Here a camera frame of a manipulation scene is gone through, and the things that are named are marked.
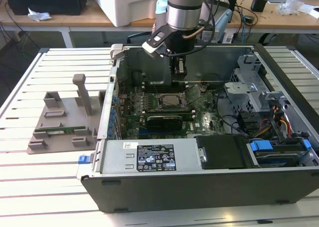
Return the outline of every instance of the sticker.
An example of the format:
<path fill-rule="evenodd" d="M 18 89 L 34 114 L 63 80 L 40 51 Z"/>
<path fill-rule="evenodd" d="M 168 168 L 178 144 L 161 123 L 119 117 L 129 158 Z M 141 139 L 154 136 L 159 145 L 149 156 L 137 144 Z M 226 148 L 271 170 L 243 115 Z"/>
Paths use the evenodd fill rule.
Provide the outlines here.
<path fill-rule="evenodd" d="M 175 152 L 173 145 L 138 146 L 137 170 L 146 171 L 176 171 Z"/>
<path fill-rule="evenodd" d="M 123 149 L 137 149 L 138 145 L 138 142 L 124 142 Z"/>
<path fill-rule="evenodd" d="M 61 135 L 64 134 L 64 131 L 48 131 L 48 135 Z"/>

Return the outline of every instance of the motherboard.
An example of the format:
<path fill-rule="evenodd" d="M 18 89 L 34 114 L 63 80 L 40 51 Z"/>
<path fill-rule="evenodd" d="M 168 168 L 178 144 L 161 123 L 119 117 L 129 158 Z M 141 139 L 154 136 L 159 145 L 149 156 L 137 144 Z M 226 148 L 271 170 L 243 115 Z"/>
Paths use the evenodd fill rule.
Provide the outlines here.
<path fill-rule="evenodd" d="M 183 92 L 161 93 L 156 87 L 134 88 L 120 99 L 121 130 L 125 139 L 194 138 L 223 135 L 217 116 L 216 92 L 196 84 Z"/>

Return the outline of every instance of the warning label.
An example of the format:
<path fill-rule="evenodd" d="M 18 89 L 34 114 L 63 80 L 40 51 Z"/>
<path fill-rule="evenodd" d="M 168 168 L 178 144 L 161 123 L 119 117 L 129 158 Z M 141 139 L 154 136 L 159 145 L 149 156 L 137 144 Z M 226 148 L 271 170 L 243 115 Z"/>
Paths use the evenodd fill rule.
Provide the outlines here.
<path fill-rule="evenodd" d="M 176 171 L 173 145 L 138 146 L 137 170 L 144 171 Z"/>

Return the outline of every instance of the white box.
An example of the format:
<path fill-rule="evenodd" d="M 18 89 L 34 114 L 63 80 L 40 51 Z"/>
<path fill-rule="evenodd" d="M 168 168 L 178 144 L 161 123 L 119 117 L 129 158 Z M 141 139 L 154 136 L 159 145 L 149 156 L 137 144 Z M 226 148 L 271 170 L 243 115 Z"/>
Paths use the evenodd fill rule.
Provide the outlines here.
<path fill-rule="evenodd" d="M 158 0 L 95 0 L 114 26 L 141 19 L 155 19 Z"/>
<path fill-rule="evenodd" d="M 311 15 L 314 18 L 318 19 L 319 18 L 319 6 L 315 7 L 314 9 L 312 9 L 310 11 L 309 15 Z"/>

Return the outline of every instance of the white paper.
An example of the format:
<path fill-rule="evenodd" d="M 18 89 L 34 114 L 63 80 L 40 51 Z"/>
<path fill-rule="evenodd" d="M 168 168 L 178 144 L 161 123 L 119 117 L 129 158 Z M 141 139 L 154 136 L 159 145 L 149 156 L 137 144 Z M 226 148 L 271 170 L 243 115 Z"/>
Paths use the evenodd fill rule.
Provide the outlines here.
<path fill-rule="evenodd" d="M 40 22 L 40 20 L 52 19 L 49 13 L 38 13 L 38 12 L 30 10 L 30 8 L 28 9 L 29 9 L 28 16 L 34 21 Z"/>
<path fill-rule="evenodd" d="M 310 11 L 314 8 L 315 6 L 310 5 L 310 4 L 303 4 L 301 5 L 297 10 L 302 12 L 302 13 L 306 13 L 309 14 Z"/>

